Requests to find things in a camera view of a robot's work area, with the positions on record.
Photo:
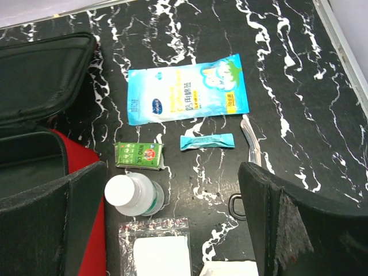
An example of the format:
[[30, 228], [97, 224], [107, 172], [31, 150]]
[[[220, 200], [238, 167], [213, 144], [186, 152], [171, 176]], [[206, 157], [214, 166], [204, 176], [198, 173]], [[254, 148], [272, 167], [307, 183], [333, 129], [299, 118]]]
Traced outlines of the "red black medicine case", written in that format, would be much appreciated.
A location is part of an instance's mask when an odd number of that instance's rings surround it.
[[95, 37], [82, 32], [1, 48], [1, 194], [101, 162], [44, 124], [74, 103], [96, 47]]

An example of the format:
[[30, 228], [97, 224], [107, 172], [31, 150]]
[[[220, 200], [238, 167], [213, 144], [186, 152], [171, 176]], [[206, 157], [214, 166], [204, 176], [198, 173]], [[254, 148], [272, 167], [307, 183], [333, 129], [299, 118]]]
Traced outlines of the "white gauze pad pack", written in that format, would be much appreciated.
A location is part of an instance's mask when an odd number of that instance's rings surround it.
[[258, 276], [256, 262], [245, 261], [208, 261], [204, 264], [200, 276]]

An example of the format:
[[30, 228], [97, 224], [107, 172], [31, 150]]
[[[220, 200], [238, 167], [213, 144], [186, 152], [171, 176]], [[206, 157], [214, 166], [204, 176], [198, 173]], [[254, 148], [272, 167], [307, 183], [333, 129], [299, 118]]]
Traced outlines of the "white bottle green label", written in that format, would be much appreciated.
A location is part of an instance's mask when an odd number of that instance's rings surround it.
[[152, 216], [165, 200], [164, 190], [157, 182], [136, 172], [109, 179], [104, 195], [119, 213], [130, 217]]

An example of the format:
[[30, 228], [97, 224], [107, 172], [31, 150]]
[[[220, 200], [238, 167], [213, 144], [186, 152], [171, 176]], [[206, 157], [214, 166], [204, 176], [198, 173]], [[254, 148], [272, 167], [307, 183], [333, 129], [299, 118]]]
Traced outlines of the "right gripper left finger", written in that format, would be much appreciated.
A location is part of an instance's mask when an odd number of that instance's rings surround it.
[[106, 165], [1, 194], [1, 275], [105, 275]]

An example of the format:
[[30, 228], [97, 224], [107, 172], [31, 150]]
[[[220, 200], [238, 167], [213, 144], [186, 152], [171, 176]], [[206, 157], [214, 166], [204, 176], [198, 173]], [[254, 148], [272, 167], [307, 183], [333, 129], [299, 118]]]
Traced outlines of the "green wind oil box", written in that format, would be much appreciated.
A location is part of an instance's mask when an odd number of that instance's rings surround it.
[[114, 144], [116, 167], [164, 169], [163, 144], [117, 142]]

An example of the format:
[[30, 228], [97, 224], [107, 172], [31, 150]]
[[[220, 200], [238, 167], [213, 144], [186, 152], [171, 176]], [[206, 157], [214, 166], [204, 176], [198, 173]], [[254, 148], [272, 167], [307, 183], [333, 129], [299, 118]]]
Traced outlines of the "gauze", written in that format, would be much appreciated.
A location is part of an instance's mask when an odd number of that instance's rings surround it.
[[192, 275], [189, 219], [157, 218], [119, 225], [121, 275]]

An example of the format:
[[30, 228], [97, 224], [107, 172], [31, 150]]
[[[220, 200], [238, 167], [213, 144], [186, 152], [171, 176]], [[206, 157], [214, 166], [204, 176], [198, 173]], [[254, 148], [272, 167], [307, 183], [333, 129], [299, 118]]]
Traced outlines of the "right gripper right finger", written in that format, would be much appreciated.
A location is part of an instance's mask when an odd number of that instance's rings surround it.
[[366, 275], [367, 203], [296, 186], [255, 163], [238, 170], [259, 275]]

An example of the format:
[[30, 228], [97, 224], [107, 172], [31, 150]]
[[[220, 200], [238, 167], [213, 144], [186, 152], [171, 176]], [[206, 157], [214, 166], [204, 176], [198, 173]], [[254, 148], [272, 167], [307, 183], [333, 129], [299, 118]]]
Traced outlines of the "blue cotton swab bag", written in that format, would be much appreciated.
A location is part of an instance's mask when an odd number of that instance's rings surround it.
[[129, 125], [247, 114], [240, 55], [211, 63], [129, 70]]

